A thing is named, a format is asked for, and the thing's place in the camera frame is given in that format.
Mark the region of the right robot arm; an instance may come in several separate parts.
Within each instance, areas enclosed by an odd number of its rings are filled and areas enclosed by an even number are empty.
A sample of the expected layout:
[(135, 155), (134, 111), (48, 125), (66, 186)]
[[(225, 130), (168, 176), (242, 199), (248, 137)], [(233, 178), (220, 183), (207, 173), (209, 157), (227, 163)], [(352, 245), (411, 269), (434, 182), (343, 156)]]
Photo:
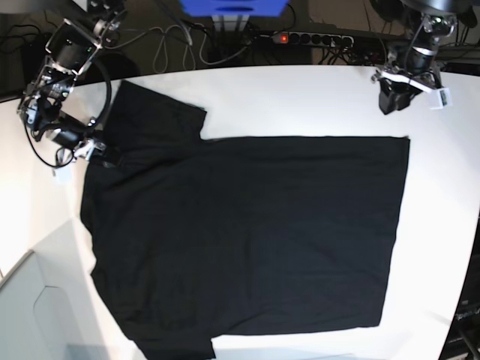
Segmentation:
[[(63, 19), (46, 42), (46, 56), (37, 77), (23, 92), (17, 113), (29, 144), (43, 138), (58, 145), (50, 164), (60, 169), (83, 159), (104, 167), (115, 167), (120, 151), (107, 145), (98, 125), (107, 120), (113, 97), (111, 77), (98, 56), (125, 17), (123, 1), (94, 1), (82, 9), (75, 1), (45, 1), (43, 7)], [(94, 66), (106, 85), (100, 114), (89, 123), (62, 111), (62, 104), (77, 80)]]

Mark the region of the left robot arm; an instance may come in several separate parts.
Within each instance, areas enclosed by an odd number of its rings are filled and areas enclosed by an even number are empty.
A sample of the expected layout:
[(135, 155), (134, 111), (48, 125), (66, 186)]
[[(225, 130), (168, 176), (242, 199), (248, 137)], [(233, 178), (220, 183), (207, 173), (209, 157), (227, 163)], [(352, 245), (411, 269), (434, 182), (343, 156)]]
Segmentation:
[(406, 28), (406, 39), (384, 46), (385, 63), (371, 77), (379, 83), (379, 108), (388, 115), (407, 108), (421, 93), (442, 109), (450, 101), (443, 87), (436, 57), (443, 38), (455, 30), (457, 15), (468, 10), (469, 1), (400, 1), (396, 17)]

